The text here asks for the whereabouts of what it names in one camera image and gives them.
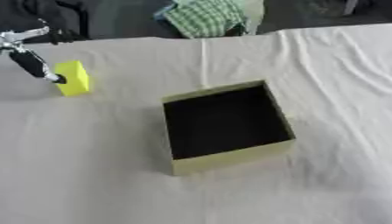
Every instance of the green plaid cloth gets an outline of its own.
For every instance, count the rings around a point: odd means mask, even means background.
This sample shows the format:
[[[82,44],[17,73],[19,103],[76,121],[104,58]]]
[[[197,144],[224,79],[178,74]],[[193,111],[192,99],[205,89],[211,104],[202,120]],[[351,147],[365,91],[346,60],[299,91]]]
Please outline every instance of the green plaid cloth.
[[[168,10],[164,17],[189,39],[222,37],[246,23],[242,10],[231,0],[195,0]]]

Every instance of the yellow foam block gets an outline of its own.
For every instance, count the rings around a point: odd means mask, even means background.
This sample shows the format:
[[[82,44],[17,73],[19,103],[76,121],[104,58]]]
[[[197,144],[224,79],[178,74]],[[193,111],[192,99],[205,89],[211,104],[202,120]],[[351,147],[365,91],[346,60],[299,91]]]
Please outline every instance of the yellow foam block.
[[[54,71],[66,77],[66,84],[56,84],[64,96],[81,95],[90,91],[88,74],[80,61],[58,63]]]

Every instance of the floor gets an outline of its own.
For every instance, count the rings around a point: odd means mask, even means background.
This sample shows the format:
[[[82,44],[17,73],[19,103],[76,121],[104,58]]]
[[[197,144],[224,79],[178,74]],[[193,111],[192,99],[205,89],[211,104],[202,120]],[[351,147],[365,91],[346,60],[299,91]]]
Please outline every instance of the floor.
[[[160,37],[174,38],[152,14],[166,6],[169,0],[83,0],[91,13],[91,35],[93,39]],[[326,17],[318,14],[311,6],[318,0],[265,0],[266,15],[258,33],[281,29],[319,27],[332,25],[363,25],[388,23],[380,7],[374,7],[353,17]],[[74,15],[66,13],[73,21]]]

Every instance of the yellow box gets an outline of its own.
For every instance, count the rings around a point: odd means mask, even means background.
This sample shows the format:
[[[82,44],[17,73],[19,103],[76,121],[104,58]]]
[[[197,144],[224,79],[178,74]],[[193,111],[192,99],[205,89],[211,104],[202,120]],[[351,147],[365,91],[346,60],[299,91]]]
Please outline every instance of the yellow box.
[[[296,139],[265,80],[165,97],[174,175],[287,151]]]
[[[58,63],[54,71],[66,77],[66,84],[56,84],[64,96],[81,95],[90,91],[88,74],[80,61]]]

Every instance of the white tablecloth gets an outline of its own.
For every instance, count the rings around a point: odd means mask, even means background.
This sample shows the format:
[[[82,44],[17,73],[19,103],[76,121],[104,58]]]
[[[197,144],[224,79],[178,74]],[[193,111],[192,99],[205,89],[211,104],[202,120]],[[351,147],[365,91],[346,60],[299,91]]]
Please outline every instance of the white tablecloth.
[[[94,92],[60,96],[0,58],[0,223],[391,223],[392,25],[267,36],[33,45],[81,60]],[[289,153],[169,175],[160,98],[266,79]]]

